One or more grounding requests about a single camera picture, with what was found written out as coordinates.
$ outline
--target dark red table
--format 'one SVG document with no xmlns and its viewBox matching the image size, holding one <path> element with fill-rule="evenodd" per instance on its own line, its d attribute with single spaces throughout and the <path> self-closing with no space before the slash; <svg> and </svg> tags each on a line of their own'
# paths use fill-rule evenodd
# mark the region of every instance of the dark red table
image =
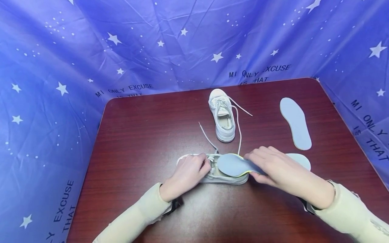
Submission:
<svg viewBox="0 0 389 243">
<path fill-rule="evenodd" d="M 259 146 L 304 154 L 312 171 L 356 191 L 367 207 L 389 221 L 389 193 L 320 84 L 293 79 L 226 87 L 223 90 L 253 117 L 240 112 L 241 154 Z M 76 209 L 68 242 L 92 242 L 156 182 L 177 158 L 213 153 L 198 125 L 220 153 L 236 153 L 239 136 L 221 143 L 208 107 L 211 89 L 114 99 L 108 102 Z M 280 113 L 283 97 L 304 110 L 312 148 L 298 150 Z M 350 242 L 301 202 L 278 189 L 249 180 L 242 186 L 199 185 L 185 205 L 149 226 L 137 242 Z"/>
</svg>

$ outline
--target insole with yellow edge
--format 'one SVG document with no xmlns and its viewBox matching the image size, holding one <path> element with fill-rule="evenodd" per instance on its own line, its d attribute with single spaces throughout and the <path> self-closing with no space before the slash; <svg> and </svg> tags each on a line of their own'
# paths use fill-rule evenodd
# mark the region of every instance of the insole with yellow edge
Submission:
<svg viewBox="0 0 389 243">
<path fill-rule="evenodd" d="M 311 171 L 311 163 L 302 154 L 286 154 L 307 170 Z M 250 160 L 246 160 L 237 154 L 224 154 L 217 160 L 217 166 L 221 172 L 231 177 L 240 177 L 249 172 L 266 173 Z"/>
</svg>

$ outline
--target sleeve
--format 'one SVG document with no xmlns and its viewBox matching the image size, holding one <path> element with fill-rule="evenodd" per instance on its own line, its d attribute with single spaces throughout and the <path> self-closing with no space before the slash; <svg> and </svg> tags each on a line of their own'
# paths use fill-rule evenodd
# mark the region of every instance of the sleeve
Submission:
<svg viewBox="0 0 389 243">
<path fill-rule="evenodd" d="M 172 203 L 162 200 L 161 183 L 151 187 L 134 205 L 108 225 L 93 243 L 128 243 L 135 240 L 150 224 L 161 220 L 172 208 Z"/>
<path fill-rule="evenodd" d="M 317 215 L 335 230 L 362 243 L 389 242 L 389 225 L 370 212 L 359 196 L 344 186 L 329 181 L 334 186 L 335 198 L 331 206 L 318 210 L 307 204 L 308 211 Z"/>
</svg>

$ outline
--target light blue insole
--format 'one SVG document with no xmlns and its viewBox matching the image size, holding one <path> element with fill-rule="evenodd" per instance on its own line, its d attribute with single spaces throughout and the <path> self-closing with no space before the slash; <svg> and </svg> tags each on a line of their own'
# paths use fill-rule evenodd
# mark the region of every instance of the light blue insole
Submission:
<svg viewBox="0 0 389 243">
<path fill-rule="evenodd" d="M 289 123 L 292 130 L 293 143 L 296 148 L 308 150 L 312 147 L 305 114 L 301 107 L 291 98 L 283 98 L 280 102 L 282 116 Z"/>
<path fill-rule="evenodd" d="M 286 154 L 307 170 L 311 170 L 309 160 L 302 154 Z M 231 177 L 239 177 L 251 171 L 262 175 L 266 173 L 250 160 L 245 160 L 236 154 L 224 154 L 217 160 L 217 166 L 221 172 Z"/>
</svg>

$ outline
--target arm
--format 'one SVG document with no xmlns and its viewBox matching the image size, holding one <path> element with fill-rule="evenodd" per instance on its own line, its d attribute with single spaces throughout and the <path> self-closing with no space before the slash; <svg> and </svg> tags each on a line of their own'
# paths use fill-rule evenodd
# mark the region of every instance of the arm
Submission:
<svg viewBox="0 0 389 243">
<path fill-rule="evenodd" d="M 134 205 L 110 223 L 93 243 L 132 242 L 148 225 L 161 220 L 162 215 L 171 210 L 172 203 L 162 200 L 160 186 L 161 183 L 157 183 L 151 187 Z"/>
<path fill-rule="evenodd" d="M 356 242 L 389 242 L 389 225 L 370 212 L 359 196 L 344 186 L 331 182 L 335 197 L 328 208 L 318 209 L 308 203 L 308 211 L 335 230 L 350 235 Z"/>
<path fill-rule="evenodd" d="M 194 188 L 211 170 L 205 154 L 182 158 L 163 184 L 151 187 L 134 205 L 124 211 L 101 232 L 93 243 L 128 243 L 150 224 L 161 220 L 172 208 L 171 201 Z"/>
<path fill-rule="evenodd" d="M 335 230 L 349 234 L 357 242 L 389 242 L 388 224 L 344 186 L 325 181 L 273 147 L 254 149 L 245 159 L 267 174 L 250 173 L 257 182 L 302 198 L 310 212 Z"/>
</svg>

